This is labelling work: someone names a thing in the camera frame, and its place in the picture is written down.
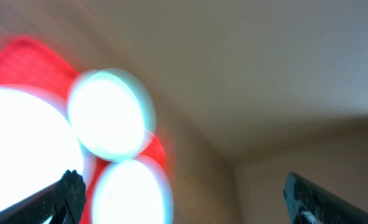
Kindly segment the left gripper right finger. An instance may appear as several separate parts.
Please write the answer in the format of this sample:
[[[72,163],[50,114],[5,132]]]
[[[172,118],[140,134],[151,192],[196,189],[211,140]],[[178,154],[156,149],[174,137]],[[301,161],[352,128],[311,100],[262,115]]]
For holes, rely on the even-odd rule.
[[[292,224],[368,224],[367,212],[293,172],[283,197]]]

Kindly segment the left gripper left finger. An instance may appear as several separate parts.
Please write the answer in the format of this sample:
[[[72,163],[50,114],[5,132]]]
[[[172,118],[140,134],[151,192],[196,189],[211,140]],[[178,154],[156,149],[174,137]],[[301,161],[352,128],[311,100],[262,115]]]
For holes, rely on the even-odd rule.
[[[0,224],[78,224],[86,203],[86,185],[76,170],[41,191],[0,211]]]

